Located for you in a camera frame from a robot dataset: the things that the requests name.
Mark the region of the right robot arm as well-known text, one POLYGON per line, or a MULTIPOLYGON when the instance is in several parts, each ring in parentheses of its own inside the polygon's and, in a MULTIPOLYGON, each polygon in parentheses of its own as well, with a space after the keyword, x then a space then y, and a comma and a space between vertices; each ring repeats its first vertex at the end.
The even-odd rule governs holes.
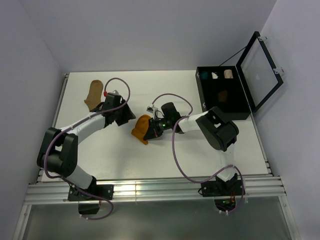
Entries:
POLYGON ((229 194, 238 179, 234 167, 234 146, 239 134, 236 124, 229 120, 217 106, 191 116, 181 116, 173 102, 162 105, 161 110, 162 118, 154 116, 148 120, 148 128, 142 134, 143 141, 159 138, 169 129, 174 134, 200 131, 216 152, 218 173, 215 177, 219 180, 216 183, 216 189, 222 195, 229 194))

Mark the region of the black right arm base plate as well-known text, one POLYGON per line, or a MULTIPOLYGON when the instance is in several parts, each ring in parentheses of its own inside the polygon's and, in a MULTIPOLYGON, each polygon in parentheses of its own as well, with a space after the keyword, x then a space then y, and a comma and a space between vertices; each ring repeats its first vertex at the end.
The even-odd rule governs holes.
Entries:
POLYGON ((203 197, 241 196, 243 187, 240 180, 236 180, 232 185, 228 185, 222 180, 214 180, 202 183, 198 192, 203 197))

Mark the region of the dark brown striped-cuff sock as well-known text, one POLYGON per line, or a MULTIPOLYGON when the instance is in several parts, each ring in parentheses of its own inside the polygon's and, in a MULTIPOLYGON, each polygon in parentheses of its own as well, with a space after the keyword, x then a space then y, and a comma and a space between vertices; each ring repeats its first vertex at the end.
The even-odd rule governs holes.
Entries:
POLYGON ((228 91, 223 90, 217 94, 217 100, 219 103, 226 103, 228 101, 228 91))

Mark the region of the mustard yellow striped-cuff sock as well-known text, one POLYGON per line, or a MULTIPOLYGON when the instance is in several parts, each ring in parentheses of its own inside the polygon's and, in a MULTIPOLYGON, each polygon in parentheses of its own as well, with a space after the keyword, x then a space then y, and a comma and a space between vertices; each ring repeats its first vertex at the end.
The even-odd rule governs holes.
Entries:
POLYGON ((140 116, 134 126, 134 128, 131 131, 131 134, 137 138, 141 143, 144 145, 148 144, 147 140, 144 140, 144 136, 146 135, 148 128, 149 128, 149 119, 152 117, 144 114, 140 116))

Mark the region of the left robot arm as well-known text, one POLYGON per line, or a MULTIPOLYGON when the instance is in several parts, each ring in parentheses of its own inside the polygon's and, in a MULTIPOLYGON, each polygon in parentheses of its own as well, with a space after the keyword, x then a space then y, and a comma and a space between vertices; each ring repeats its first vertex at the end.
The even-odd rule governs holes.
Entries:
POLYGON ((63 128, 50 127, 44 134, 36 163, 80 188, 79 194, 91 200, 98 193, 97 180, 78 165, 78 145, 112 123, 121 126, 135 118, 123 97, 109 92, 105 101, 84 119, 63 128))

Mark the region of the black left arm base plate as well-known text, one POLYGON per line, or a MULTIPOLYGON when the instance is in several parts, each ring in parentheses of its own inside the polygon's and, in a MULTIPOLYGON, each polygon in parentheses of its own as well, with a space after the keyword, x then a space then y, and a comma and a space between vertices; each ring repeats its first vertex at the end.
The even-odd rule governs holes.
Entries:
POLYGON ((71 186, 67 200, 69 202, 112 200, 113 193, 114 185, 112 184, 98 184, 93 189, 82 189, 71 186))

